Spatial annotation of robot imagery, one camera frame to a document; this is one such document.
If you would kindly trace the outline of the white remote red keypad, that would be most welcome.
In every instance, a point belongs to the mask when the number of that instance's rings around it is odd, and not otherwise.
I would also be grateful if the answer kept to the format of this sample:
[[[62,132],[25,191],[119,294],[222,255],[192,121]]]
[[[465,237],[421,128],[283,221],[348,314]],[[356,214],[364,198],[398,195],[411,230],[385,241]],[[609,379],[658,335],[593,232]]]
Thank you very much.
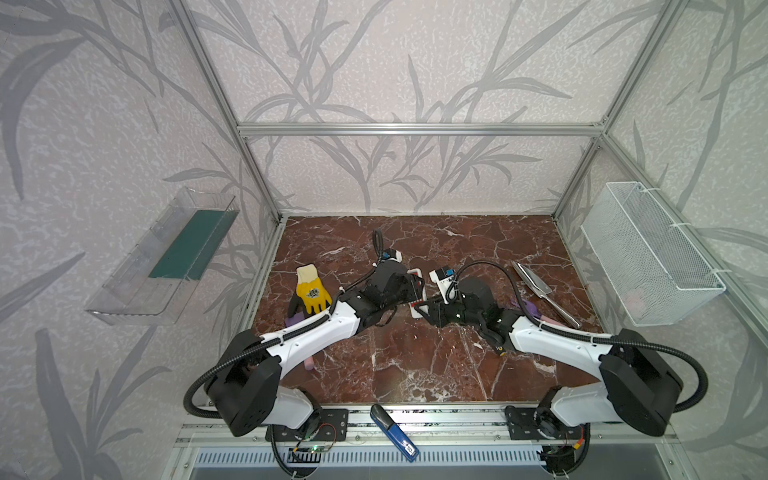
[[[407,273],[415,277],[414,282],[415,282],[416,297],[414,300],[411,300],[408,302],[410,315],[413,319],[421,319],[422,315],[417,311],[417,305],[427,299],[426,290],[425,290],[426,282],[424,280],[422,270],[419,268],[409,269]]]

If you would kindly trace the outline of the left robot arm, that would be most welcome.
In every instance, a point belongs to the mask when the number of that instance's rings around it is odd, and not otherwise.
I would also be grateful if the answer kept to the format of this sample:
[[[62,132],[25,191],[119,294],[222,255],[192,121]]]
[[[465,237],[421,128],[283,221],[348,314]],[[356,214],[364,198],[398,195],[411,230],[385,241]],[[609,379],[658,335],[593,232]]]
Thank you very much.
[[[424,284],[420,270],[385,259],[324,311],[262,336],[250,330],[237,334],[217,364],[188,387],[184,409],[223,420],[235,437],[260,426],[314,434],[321,425],[318,402],[281,380],[309,357],[375,326],[386,312],[422,300]]]

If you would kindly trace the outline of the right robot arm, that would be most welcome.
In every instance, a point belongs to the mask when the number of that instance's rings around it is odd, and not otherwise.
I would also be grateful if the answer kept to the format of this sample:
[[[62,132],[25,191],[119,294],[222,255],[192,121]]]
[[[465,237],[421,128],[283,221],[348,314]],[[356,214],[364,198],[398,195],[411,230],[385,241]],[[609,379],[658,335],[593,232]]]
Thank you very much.
[[[435,327],[474,328],[498,354],[534,354],[591,375],[592,383],[552,387],[539,402],[533,422],[548,438],[591,423],[623,423],[660,437],[673,414],[696,406],[708,392],[706,370],[683,351],[630,329],[579,332],[535,316],[523,300],[504,308],[476,277],[446,281],[415,310]]]

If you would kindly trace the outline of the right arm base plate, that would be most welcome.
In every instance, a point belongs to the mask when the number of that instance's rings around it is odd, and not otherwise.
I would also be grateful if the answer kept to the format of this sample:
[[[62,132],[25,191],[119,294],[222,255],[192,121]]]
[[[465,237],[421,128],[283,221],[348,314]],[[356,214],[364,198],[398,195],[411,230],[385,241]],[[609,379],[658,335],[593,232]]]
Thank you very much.
[[[584,425],[568,427],[553,414],[542,413],[537,407],[507,405],[503,410],[511,440],[551,441],[575,444],[584,441]]]

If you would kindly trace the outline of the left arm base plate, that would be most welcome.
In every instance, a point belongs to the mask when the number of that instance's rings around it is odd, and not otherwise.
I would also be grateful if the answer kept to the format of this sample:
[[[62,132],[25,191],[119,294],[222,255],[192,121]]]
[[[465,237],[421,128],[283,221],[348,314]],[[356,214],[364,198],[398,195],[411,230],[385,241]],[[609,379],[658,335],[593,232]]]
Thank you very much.
[[[339,442],[345,441],[349,427],[348,409],[321,408],[318,413],[313,413],[307,423],[298,428],[290,429],[286,426],[269,426],[265,435],[266,441],[276,442],[320,441]]]

